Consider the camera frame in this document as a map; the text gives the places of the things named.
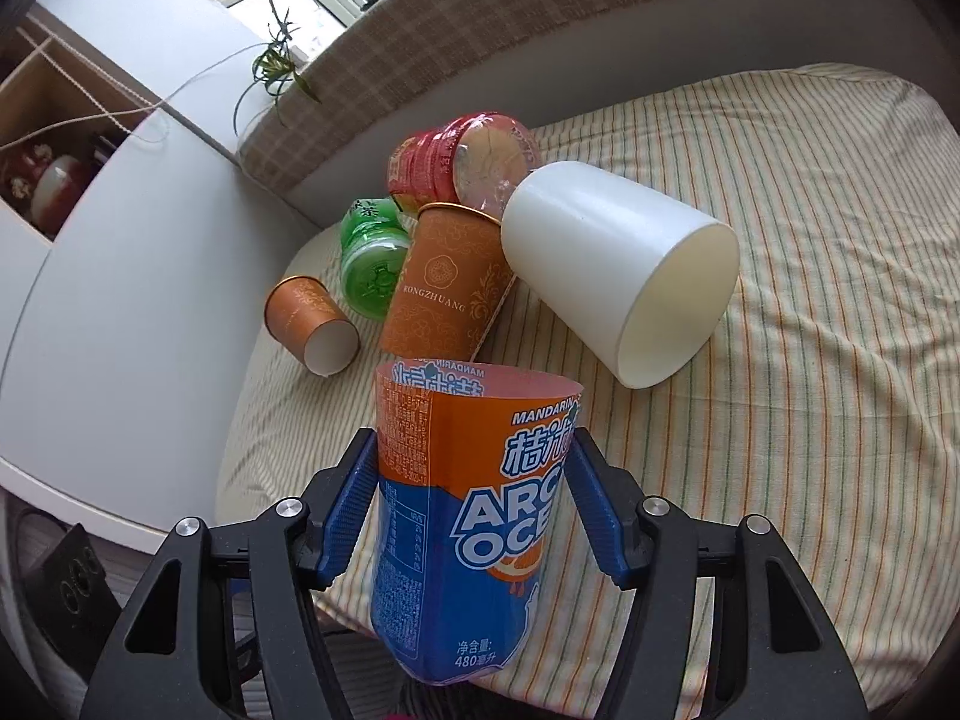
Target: green leaf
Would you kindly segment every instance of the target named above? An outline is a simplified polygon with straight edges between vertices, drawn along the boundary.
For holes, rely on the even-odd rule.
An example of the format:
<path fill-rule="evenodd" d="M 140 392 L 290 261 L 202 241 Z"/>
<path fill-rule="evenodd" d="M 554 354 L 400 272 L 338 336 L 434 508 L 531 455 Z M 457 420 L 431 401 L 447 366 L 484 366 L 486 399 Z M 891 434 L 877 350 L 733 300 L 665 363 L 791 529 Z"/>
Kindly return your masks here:
<path fill-rule="evenodd" d="M 301 92 L 304 93 L 304 95 L 307 95 L 311 100 L 314 100 L 315 103 L 320 103 L 320 98 L 314 94 L 313 90 L 310 88 L 310 84 L 304 80 L 304 77 L 301 76 L 296 70 L 293 71 L 293 76 L 294 81 L 296 81 L 296 85 L 299 86 Z"/>
<path fill-rule="evenodd" d="M 239 100 L 237 100 L 237 105 L 235 105 L 233 108 L 233 133 L 238 138 L 240 137 L 240 133 L 237 132 L 237 114 L 240 113 L 240 105 L 241 103 L 243 103 L 244 98 L 246 98 L 246 96 L 250 93 L 250 90 L 253 89 L 253 87 L 256 86 L 256 84 L 258 84 L 258 81 L 253 81 L 253 83 L 250 86 L 248 86 L 246 89 L 243 90 L 243 94 L 240 95 Z"/>

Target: mattress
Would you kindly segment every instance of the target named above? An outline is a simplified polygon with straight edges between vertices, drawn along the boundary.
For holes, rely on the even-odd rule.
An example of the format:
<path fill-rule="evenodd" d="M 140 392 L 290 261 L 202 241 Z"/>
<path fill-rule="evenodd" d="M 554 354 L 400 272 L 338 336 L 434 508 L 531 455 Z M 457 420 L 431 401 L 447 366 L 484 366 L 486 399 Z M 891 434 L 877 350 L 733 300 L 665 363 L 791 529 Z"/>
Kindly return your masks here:
<path fill-rule="evenodd" d="M 960 605 L 960 139 L 922 89 L 814 65 L 717 77 L 551 124 L 549 161 L 603 167 L 736 230 L 741 279 L 676 375 L 629 391 L 517 282 L 480 354 L 584 385 L 582 424 L 646 493 L 693 517 L 761 512 L 810 576 L 873 707 L 904 691 Z M 290 266 L 344 305 L 337 230 Z M 335 464 L 373 425 L 379 327 L 344 373 L 307 373 L 261 332 L 218 485 L 221 521 L 253 517 Z M 541 608 L 487 688 L 591 717 L 632 594 L 596 567 L 564 488 Z M 320 610 L 368 631 L 376 511 Z M 701 581 L 678 717 L 695 715 L 710 633 Z"/>

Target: metal screw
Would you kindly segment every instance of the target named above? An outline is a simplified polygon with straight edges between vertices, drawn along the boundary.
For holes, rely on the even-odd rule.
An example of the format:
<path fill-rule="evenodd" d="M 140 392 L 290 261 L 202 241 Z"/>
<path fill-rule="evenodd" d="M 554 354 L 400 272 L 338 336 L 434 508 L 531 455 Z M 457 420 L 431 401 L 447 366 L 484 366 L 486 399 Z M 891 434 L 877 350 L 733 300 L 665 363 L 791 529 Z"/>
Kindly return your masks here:
<path fill-rule="evenodd" d="M 663 517 L 670 511 L 670 504 L 662 498 L 653 496 L 643 501 L 643 510 L 650 514 L 650 517 Z"/>
<path fill-rule="evenodd" d="M 277 504 L 277 514 L 281 517 L 296 517 L 304 510 L 304 503 L 299 498 L 284 498 Z"/>
<path fill-rule="evenodd" d="M 176 532 L 180 536 L 193 536 L 200 530 L 200 520 L 197 517 L 184 517 L 176 524 Z"/>
<path fill-rule="evenodd" d="M 770 524 L 770 520 L 766 517 L 761 517 L 759 514 L 751 514 L 750 517 L 747 517 L 747 529 L 751 533 L 756 533 L 757 536 L 764 536 L 770 533 L 772 527 L 773 525 Z"/>

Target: clear plastic bottle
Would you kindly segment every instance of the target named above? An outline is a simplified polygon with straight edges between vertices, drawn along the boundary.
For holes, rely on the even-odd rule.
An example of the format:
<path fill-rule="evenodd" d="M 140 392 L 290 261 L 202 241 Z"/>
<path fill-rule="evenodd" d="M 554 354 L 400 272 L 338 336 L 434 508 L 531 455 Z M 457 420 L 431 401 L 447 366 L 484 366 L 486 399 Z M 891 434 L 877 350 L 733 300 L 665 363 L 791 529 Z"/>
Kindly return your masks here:
<path fill-rule="evenodd" d="M 350 308 L 385 319 L 410 248 L 392 199 L 354 200 L 340 225 L 340 282 Z"/>

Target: small orange cup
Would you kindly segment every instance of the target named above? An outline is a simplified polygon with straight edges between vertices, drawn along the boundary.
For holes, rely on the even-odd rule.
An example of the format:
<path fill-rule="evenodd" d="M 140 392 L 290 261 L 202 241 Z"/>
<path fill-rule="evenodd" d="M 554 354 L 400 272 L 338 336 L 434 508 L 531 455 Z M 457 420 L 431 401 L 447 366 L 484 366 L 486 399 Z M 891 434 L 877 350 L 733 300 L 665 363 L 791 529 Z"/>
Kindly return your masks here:
<path fill-rule="evenodd" d="M 498 220 L 456 203 L 424 205 L 380 348 L 400 357 L 471 361 L 513 280 Z"/>
<path fill-rule="evenodd" d="M 347 367 L 360 350 L 360 335 L 330 293 L 313 276 L 290 276 L 267 295 L 267 332 L 318 376 Z"/>

